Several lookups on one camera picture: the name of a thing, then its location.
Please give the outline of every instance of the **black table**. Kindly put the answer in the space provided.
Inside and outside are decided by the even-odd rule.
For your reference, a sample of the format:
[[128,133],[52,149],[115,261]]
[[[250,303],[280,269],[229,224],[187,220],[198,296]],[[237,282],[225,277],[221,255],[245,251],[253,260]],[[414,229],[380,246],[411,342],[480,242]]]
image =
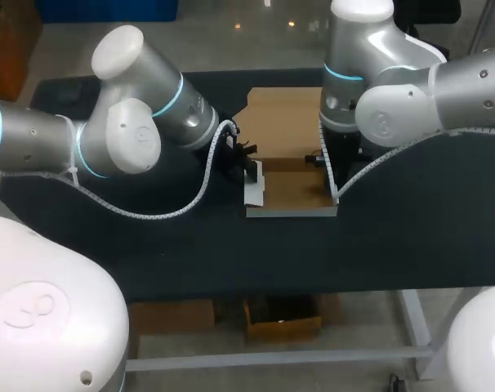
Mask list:
[[[235,114],[251,87],[319,86],[321,69],[186,77]],[[84,119],[98,91],[92,77],[49,80],[31,105]],[[83,184],[125,209],[161,213],[191,200],[202,172],[191,154],[164,143],[151,172]],[[40,234],[108,270],[128,301],[495,284],[495,136],[415,145],[358,181],[336,218],[248,220],[242,187],[220,175],[197,208],[165,221],[115,215],[41,178],[2,179],[0,199]]]

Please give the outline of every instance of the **blue container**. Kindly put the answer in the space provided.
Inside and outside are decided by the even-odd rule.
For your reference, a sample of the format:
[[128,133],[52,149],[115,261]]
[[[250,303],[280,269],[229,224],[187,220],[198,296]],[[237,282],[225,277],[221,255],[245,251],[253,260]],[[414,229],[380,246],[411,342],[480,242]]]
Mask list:
[[171,22],[178,0],[35,0],[44,23]]

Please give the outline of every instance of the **silver robot arm segment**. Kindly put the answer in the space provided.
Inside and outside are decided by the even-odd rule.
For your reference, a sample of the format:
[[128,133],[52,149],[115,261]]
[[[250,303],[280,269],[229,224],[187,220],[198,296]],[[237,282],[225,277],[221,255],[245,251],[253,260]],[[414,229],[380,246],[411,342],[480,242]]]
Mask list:
[[[160,153],[157,128],[187,149],[200,149],[213,137],[219,123],[214,108],[138,28],[122,26],[106,35],[91,67],[102,88],[79,149],[93,172],[149,170]],[[136,122],[131,130],[127,121]]]
[[445,62],[432,46],[409,37],[393,21],[392,0],[333,0],[323,71],[320,120],[329,131],[358,131],[355,107],[388,69],[424,69]]
[[495,127],[495,49],[380,75],[356,107],[362,134],[395,147],[415,138],[467,127]]
[[73,149],[81,172],[147,172],[160,156],[159,132],[183,148],[208,147],[216,111],[138,28],[106,35],[91,66],[102,88],[87,122],[71,127],[64,118],[0,101],[0,171],[59,174],[70,167]]

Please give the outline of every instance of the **brown box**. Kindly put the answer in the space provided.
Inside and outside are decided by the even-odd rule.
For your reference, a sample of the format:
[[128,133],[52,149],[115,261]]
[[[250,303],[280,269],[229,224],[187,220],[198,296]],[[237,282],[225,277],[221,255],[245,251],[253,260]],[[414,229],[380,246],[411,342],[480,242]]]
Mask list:
[[41,28],[30,0],[0,2],[0,99],[16,100],[19,96]]
[[212,300],[139,302],[129,308],[138,335],[198,332],[215,325]]
[[319,102],[318,87],[249,92],[247,107],[235,121],[241,131],[239,141],[258,146],[251,157],[262,162],[265,190],[263,207],[248,206],[247,216],[336,215],[324,182],[325,170],[305,163],[306,155],[320,151]]
[[0,6],[28,61],[42,32],[41,16],[35,3],[33,0],[1,0]]
[[286,301],[288,304],[279,305],[279,302],[277,302],[276,306],[281,308],[277,309],[277,311],[282,310],[283,307],[288,307],[289,304],[291,306],[295,304],[293,313],[296,313],[298,310],[302,315],[288,317],[285,315],[287,312],[283,310],[281,312],[283,315],[279,316],[278,319],[274,319],[272,315],[268,316],[268,314],[273,313],[273,310],[262,312],[264,313],[263,316],[256,316],[257,313],[260,313],[259,306],[256,304],[260,302],[260,299],[258,301],[245,301],[243,306],[247,323],[246,338],[250,341],[265,341],[270,343],[288,343],[314,339],[322,328],[322,317],[318,314],[312,298],[310,298],[311,302],[306,301],[306,305],[304,305],[304,299],[307,298],[309,297],[301,296],[280,299],[279,302]]

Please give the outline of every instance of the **floor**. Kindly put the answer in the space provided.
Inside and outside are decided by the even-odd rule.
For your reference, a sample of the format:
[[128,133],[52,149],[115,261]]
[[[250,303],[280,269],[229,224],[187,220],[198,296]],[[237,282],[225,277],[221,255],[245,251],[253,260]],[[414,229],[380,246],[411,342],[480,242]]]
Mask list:
[[[180,0],[174,23],[137,24],[149,41],[182,71],[318,67],[323,63],[328,35],[329,0]],[[483,1],[462,0],[462,18],[453,25],[419,26],[423,38],[467,54]],[[115,24],[49,24],[29,65],[20,97],[27,105],[39,81],[91,73],[91,54]],[[495,46],[495,17],[482,47]],[[10,212],[0,204],[0,214]],[[421,302],[434,329],[457,289],[421,290]],[[389,292],[341,295],[347,323],[324,329],[315,342],[300,348],[390,348],[405,344],[398,304]],[[239,328],[180,336],[145,336],[142,358],[220,354],[284,347],[245,346]],[[128,391],[383,391],[388,375],[409,380],[412,392],[452,392],[449,380],[415,381],[409,361],[238,367],[141,373],[130,377]]]

